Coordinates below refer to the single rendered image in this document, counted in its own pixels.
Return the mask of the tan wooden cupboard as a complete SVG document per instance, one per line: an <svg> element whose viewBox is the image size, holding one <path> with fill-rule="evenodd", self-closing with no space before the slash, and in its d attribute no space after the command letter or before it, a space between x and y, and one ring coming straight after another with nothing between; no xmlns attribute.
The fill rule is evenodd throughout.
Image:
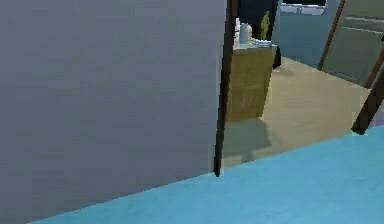
<svg viewBox="0 0 384 224"><path fill-rule="evenodd" d="M227 120L263 116L276 47L234 47L228 93Z"/></svg>

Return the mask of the dark brown door frame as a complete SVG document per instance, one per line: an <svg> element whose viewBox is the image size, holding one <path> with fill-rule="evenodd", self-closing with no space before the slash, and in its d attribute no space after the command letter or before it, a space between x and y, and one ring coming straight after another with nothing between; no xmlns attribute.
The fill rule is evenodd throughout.
<svg viewBox="0 0 384 224"><path fill-rule="evenodd" d="M223 145L225 138L225 123L227 115L227 104L229 94L229 83L231 74L231 63L233 56L233 44L235 36L235 20L238 13L239 0L226 0L226 20L224 43L222 48L222 66L220 74L220 92L219 92L219 106L216 130L216 142L214 153L214 166L213 173L216 177L220 176L223 159Z"/></svg>

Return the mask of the yellow-green bottle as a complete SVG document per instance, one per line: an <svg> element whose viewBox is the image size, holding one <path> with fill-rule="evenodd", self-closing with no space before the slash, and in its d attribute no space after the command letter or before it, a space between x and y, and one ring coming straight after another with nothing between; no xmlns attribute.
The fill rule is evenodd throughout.
<svg viewBox="0 0 384 224"><path fill-rule="evenodd" d="M268 30L269 30L269 26L270 26L270 12L269 11L266 11L263 18L262 18L262 21L261 21L261 39L262 40L266 40L267 39L267 34L268 34Z"/></svg>

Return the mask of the white jug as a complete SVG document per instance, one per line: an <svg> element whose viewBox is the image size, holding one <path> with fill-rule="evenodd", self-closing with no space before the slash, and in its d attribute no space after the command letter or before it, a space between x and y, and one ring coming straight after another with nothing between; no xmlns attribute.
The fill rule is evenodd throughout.
<svg viewBox="0 0 384 224"><path fill-rule="evenodd" d="M239 43L246 44L251 41L252 38L252 26L248 23L241 23L239 29Z"/></svg>

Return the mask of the grey room door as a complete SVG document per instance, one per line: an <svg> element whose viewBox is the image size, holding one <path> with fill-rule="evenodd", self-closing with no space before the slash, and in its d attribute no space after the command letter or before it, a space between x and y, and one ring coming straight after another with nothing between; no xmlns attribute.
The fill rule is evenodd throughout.
<svg viewBox="0 0 384 224"><path fill-rule="evenodd" d="M366 86L384 47L384 0L341 0L319 64L322 71Z"/></svg>

